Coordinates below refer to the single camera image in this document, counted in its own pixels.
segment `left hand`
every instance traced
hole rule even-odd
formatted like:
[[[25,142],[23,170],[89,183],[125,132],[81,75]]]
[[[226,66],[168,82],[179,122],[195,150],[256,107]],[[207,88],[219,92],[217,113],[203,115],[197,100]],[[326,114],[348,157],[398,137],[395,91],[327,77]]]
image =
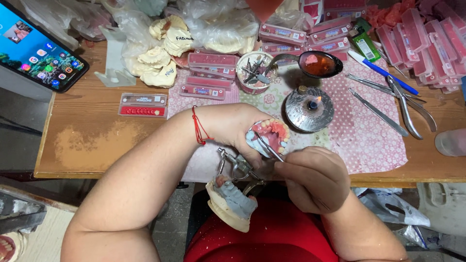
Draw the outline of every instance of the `left hand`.
[[[255,169],[262,166],[259,152],[246,144],[246,132],[256,122],[272,118],[270,115],[247,103],[200,106],[195,112],[210,137],[234,146]]]

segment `red clothing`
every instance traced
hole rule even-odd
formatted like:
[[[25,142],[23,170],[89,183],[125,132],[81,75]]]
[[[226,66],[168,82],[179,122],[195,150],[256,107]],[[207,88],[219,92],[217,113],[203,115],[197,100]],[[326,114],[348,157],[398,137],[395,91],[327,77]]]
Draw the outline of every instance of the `red clothing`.
[[[258,199],[249,232],[231,228],[215,214],[194,235],[185,262],[337,262],[312,215],[292,203]]]

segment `forearm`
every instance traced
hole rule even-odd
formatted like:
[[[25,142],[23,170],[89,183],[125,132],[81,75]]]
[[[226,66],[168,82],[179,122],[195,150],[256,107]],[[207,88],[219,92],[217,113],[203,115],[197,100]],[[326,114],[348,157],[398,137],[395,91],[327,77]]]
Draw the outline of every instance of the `forearm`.
[[[144,227],[173,193],[197,147],[190,112],[170,118],[110,167],[73,222],[89,231]]]
[[[350,192],[336,212],[322,221],[338,256],[347,261],[407,259],[396,236]]]

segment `pink patterned mat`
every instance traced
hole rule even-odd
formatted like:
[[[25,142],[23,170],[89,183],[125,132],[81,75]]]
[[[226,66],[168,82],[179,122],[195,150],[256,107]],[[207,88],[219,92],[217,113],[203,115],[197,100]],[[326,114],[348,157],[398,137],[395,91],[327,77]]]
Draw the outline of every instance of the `pink patterned mat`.
[[[387,69],[385,61],[379,60],[376,64]],[[286,96],[299,84],[311,85],[302,82],[307,79],[303,77],[297,65],[280,67],[279,77],[266,92],[251,96],[234,85],[232,91],[227,92],[225,101],[216,101],[180,96],[179,89],[188,73],[189,71],[185,69],[178,70],[177,81],[169,91],[168,117],[190,109],[193,105],[245,102],[275,118],[286,120],[281,106]],[[347,79],[345,77],[347,73],[386,85],[381,75],[350,59],[342,73],[322,81],[322,89],[332,98],[335,108],[335,116],[330,126],[312,134],[292,130],[290,143],[284,154],[310,145],[326,147],[342,157],[350,174],[382,172],[404,165],[408,160],[402,137],[354,97],[348,91],[348,87],[399,123],[394,98]],[[210,181],[217,174],[220,161],[220,155],[217,152],[219,147],[225,148],[221,144],[210,142],[197,149],[188,163],[183,181]],[[231,148],[227,151],[236,154]],[[265,179],[276,179],[272,174],[262,176]]]

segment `app icon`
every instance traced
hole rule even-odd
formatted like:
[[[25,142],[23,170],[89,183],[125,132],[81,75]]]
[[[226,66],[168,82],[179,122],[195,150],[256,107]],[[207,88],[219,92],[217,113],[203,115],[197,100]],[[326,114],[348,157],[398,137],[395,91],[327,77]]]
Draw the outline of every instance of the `app icon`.
[[[45,52],[45,51],[42,50],[42,49],[39,49],[39,50],[37,50],[37,54],[40,55],[40,56],[44,56],[44,55],[47,54],[47,52]]]
[[[37,57],[32,56],[32,57],[29,58],[29,61],[31,63],[35,64],[35,63],[37,63],[39,61],[39,59],[37,59]]]
[[[31,66],[29,66],[28,64],[23,64],[21,66],[21,69],[24,70],[24,71],[29,71],[29,69],[31,69]]]

